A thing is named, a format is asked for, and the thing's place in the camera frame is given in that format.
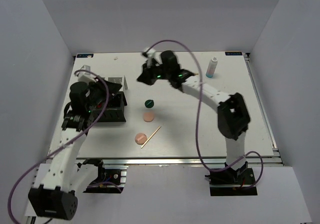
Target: cable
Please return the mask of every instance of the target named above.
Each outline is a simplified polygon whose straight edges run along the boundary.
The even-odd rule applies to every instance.
[[[99,79],[103,85],[105,86],[105,89],[106,89],[106,98],[105,98],[105,104],[101,110],[101,112],[99,113],[98,117],[85,129],[83,130],[83,132],[81,132],[80,134],[78,134],[77,136],[75,136],[74,138],[72,138],[70,141],[68,141],[67,143],[65,143],[64,145],[62,145],[61,147],[59,147],[58,149],[56,149],[55,151],[53,151],[52,153],[48,154],[45,158],[41,159],[40,161],[38,161],[36,164],[34,164],[32,167],[30,167],[25,173],[23,173],[21,175],[21,177],[19,177],[19,179],[16,181],[16,183],[13,185],[11,191],[10,191],[10,194],[9,194],[9,197],[8,197],[8,203],[7,203],[7,210],[8,210],[8,214],[11,218],[11,220],[15,223],[15,224],[20,224],[17,219],[14,217],[13,215],[13,212],[12,212],[12,207],[11,207],[11,203],[12,203],[12,197],[14,195],[14,192],[18,186],[18,184],[21,182],[21,180],[28,174],[30,173],[34,168],[36,168],[37,166],[39,166],[41,163],[43,163],[44,161],[46,161],[49,157],[52,157],[53,155],[61,152],[63,149],[65,149],[68,145],[70,145],[71,143],[73,143],[75,140],[77,140],[79,137],[81,137],[83,134],[87,133],[89,131],[90,128],[92,128],[92,126],[94,124],[96,124],[98,122],[98,120],[100,119],[100,117],[103,115],[103,113],[105,112],[105,109],[107,107],[107,104],[108,104],[108,100],[109,100],[109,89],[108,89],[108,86],[106,84],[106,82],[104,82],[104,80],[98,76],[97,74],[91,72],[91,71],[88,71],[88,70],[85,70],[85,69],[79,69],[77,71],[74,72],[74,74],[77,74],[79,72],[87,72],[87,73],[90,73],[94,76],[96,76],[97,79]]]
[[[49,222],[51,222],[53,220],[53,218],[50,218],[48,221],[46,221],[44,224],[48,224]]]
[[[98,186],[100,186],[100,185],[112,185],[112,186],[114,186],[115,188],[117,188],[120,193],[122,193],[122,190],[120,189],[120,187],[118,187],[116,184],[114,184],[114,183],[112,183],[112,182],[95,183],[95,184],[89,185],[88,188],[96,188],[96,187],[98,187]]]
[[[194,60],[194,62],[196,63],[196,66],[198,68],[198,72],[199,72],[199,81],[200,81],[200,94],[199,94],[199,103],[198,103],[198,109],[197,109],[197,113],[196,113],[196,122],[195,122],[195,146],[196,146],[196,151],[198,153],[198,156],[199,156],[199,159],[202,163],[202,165],[207,169],[209,170],[210,172],[213,172],[213,173],[217,173],[217,172],[222,172],[222,171],[225,171],[227,170],[228,168],[232,167],[234,164],[236,164],[237,162],[239,162],[242,158],[244,157],[239,157],[237,160],[235,160],[233,163],[231,163],[230,165],[224,167],[224,168],[221,168],[221,169],[211,169],[209,168],[202,156],[201,156],[201,153],[200,153],[200,148],[199,148],[199,122],[200,122],[200,111],[201,111],[201,104],[202,104],[202,98],[203,98],[203,75],[202,75],[202,71],[201,71],[201,67],[200,67],[200,64],[196,58],[196,56],[194,55],[194,53],[192,53],[192,51],[187,47],[185,46],[183,43],[179,42],[179,41],[176,41],[176,40],[172,40],[172,39],[164,39],[164,40],[160,40],[156,43],[154,43],[153,45],[151,45],[146,51],[145,53],[147,53],[150,49],[152,49],[153,47],[155,47],[157,44],[159,43],[163,43],[163,42],[173,42],[173,43],[177,43],[179,44],[180,46],[182,46],[192,57],[192,59]],[[263,160],[262,160],[262,157],[259,153],[257,153],[256,151],[250,151],[248,152],[245,156],[248,156],[250,153],[255,153],[258,155],[258,157],[260,158],[261,160],[261,173],[260,173],[260,176],[259,178],[255,181],[254,184],[252,184],[251,186],[247,187],[247,188],[251,188],[253,187],[255,184],[258,183],[258,181],[260,180],[261,176],[262,176],[262,173],[263,173],[263,170],[264,170],[264,164],[263,164]]]

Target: pink disc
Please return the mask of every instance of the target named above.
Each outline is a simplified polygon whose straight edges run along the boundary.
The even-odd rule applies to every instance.
[[[155,118],[154,112],[147,112],[143,114],[143,120],[145,122],[151,122]]]
[[[144,133],[138,133],[135,136],[135,142],[139,145],[142,145],[143,143],[145,143],[147,140],[147,136]]]

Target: bottle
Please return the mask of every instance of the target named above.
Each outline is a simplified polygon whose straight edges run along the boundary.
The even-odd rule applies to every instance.
[[[214,76],[217,64],[218,64],[217,58],[213,57],[209,62],[208,69],[205,74],[208,78],[212,78]]]

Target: gray wall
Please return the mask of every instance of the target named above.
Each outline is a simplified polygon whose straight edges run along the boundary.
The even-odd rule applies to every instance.
[[[139,52],[164,39],[250,52],[278,0],[43,0],[72,54]]]
[[[0,223],[11,223],[7,198],[19,176],[48,151],[72,56],[42,0],[0,0]],[[33,180],[18,186],[21,220]]]
[[[280,0],[251,54],[280,154],[320,224],[320,0]]]

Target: tabletop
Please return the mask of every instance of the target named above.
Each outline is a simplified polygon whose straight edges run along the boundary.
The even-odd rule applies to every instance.
[[[225,52],[194,52],[198,59],[204,82],[216,89],[243,95],[251,122],[245,139],[245,151],[255,150],[262,156],[273,156],[272,142],[268,136],[263,115],[253,88],[252,81],[242,55],[229,56]],[[181,68],[198,73],[198,69],[187,52],[176,52]],[[213,78],[205,76],[212,57],[218,59]],[[126,122],[98,123],[88,133],[78,158],[181,158],[197,157],[195,144],[196,112],[198,100],[173,89],[168,81],[158,80],[153,86],[136,81],[146,59],[140,53],[95,53],[92,57],[76,58],[73,71],[90,66],[92,72],[101,77],[125,76],[128,90],[124,109]],[[77,82],[70,77],[63,107],[70,101],[69,87]],[[147,109],[145,101],[154,100],[154,107]],[[143,114],[155,113],[155,119],[147,123]],[[57,148],[63,109],[51,141],[50,150]],[[141,149],[135,143],[137,133],[149,137],[158,126],[161,129]],[[218,130],[217,114],[205,104],[202,105],[199,125],[199,145],[204,157],[225,157],[226,142]]]

